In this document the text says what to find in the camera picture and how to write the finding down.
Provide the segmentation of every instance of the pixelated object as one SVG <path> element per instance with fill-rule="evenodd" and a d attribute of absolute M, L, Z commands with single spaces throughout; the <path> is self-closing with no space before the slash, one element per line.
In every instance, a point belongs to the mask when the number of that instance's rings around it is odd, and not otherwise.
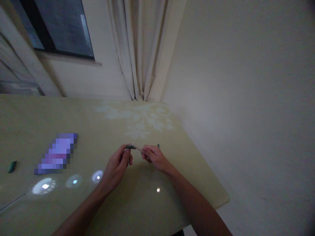
<path fill-rule="evenodd" d="M 76 133 L 57 134 L 57 138 L 52 144 L 49 144 L 49 149 L 46 149 L 46 153 L 39 160 L 38 168 L 35 169 L 34 174 L 59 173 L 60 169 L 66 169 L 77 139 L 78 134 Z"/>

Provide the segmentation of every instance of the glass tabletop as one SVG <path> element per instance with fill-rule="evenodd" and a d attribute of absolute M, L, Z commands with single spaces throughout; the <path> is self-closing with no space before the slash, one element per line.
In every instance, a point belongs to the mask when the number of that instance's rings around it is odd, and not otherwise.
<path fill-rule="evenodd" d="M 218 208 L 229 197 L 178 120 L 162 103 L 1 95 L 0 231 L 49 235 L 83 202 L 124 143 L 160 145 L 170 162 Z M 34 174 L 58 133 L 77 133 L 59 173 Z M 189 224 L 165 175 L 132 150 L 120 185 L 105 200 L 87 235 L 171 235 Z M 9 165 L 17 161 L 15 170 Z"/>

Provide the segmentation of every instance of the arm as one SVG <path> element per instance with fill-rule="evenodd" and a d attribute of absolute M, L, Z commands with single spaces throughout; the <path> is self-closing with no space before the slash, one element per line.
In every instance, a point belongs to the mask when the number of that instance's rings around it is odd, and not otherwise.
<path fill-rule="evenodd" d="M 198 190 L 165 158 L 156 146 L 145 145 L 142 158 L 171 181 L 197 235 L 232 235 L 225 223 Z"/>
<path fill-rule="evenodd" d="M 126 145 L 110 157 L 104 175 L 84 202 L 65 220 L 65 222 L 52 234 L 52 236 L 84 235 L 93 217 L 101 207 L 107 196 L 121 182 L 128 162 L 132 165 L 132 155 Z"/>

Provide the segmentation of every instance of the wrist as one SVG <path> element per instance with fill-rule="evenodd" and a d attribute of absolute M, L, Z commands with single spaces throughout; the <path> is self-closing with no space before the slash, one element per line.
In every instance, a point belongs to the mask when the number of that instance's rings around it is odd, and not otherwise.
<path fill-rule="evenodd" d="M 164 168 L 164 170 L 162 171 L 165 175 L 169 176 L 171 175 L 174 171 L 176 170 L 176 168 L 168 161 L 166 167 Z"/>

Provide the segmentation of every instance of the person's left hand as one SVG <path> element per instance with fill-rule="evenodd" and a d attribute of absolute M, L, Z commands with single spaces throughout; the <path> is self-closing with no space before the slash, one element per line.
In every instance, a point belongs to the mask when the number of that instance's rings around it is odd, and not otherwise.
<path fill-rule="evenodd" d="M 128 163 L 132 165 L 131 150 L 126 149 L 127 145 L 121 145 L 118 150 L 109 158 L 103 177 L 99 183 L 105 194 L 111 193 L 121 182 Z"/>

